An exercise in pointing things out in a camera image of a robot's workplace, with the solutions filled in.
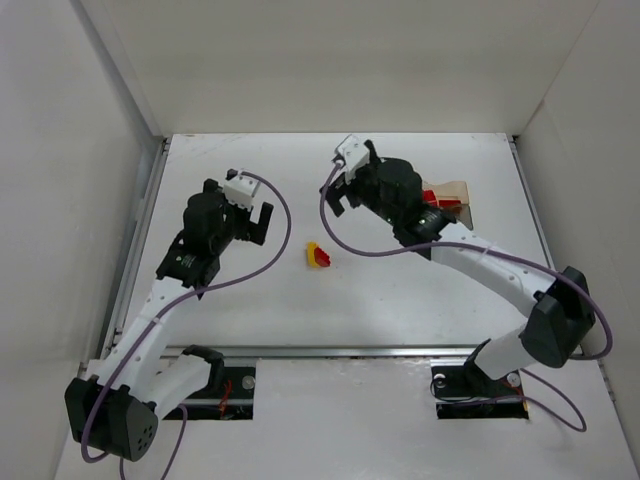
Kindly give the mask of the red rectangular lego brick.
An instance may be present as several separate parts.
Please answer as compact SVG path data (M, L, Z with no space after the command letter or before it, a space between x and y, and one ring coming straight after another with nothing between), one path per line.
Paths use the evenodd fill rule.
M439 206L439 201L433 190L424 190L422 192L422 197L425 202L432 206Z

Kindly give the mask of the red lego brick cluster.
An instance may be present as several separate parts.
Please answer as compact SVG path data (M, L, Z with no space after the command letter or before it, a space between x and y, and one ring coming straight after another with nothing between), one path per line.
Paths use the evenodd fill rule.
M319 268L328 268L331 266L330 256L320 247L316 249L316 260L319 263Z

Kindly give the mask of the red arch lego brick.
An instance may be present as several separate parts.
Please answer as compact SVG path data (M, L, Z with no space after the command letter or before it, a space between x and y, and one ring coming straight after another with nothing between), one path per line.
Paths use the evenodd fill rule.
M462 203L457 199L443 199L439 201L439 206L444 209L460 208Z

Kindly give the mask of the yellow lego brick cluster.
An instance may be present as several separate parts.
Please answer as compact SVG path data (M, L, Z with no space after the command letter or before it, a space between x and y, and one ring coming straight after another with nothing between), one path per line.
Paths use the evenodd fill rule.
M307 263L312 268L319 268L320 265L316 260L316 249L318 245L315 242L308 242L306 244L306 258Z

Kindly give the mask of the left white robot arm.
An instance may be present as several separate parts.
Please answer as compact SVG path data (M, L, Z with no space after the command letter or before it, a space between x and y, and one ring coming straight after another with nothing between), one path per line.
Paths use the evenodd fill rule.
M265 183L230 170L223 182L208 179L188 199L182 229L133 323L93 374L72 380L65 391L71 433L85 462L108 455L140 460L162 419L191 394L219 387L224 359L209 347L190 345L167 368L160 358L177 330L179 307L215 290L227 247L234 241L264 244L273 207L263 203L257 221L251 215Z

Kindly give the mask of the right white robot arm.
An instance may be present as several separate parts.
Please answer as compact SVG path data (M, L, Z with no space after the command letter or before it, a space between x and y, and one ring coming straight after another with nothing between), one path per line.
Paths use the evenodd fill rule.
M406 160L379 157L370 140L346 137L321 187L320 211L340 216L363 206L387 222L402 252L411 251L466 275L502 297L525 318L523 326L478 345L461 369L480 394L491 383L535 363L559 369L575 356L595 324L585 275L558 272L491 245L454 214L423 197L423 180Z

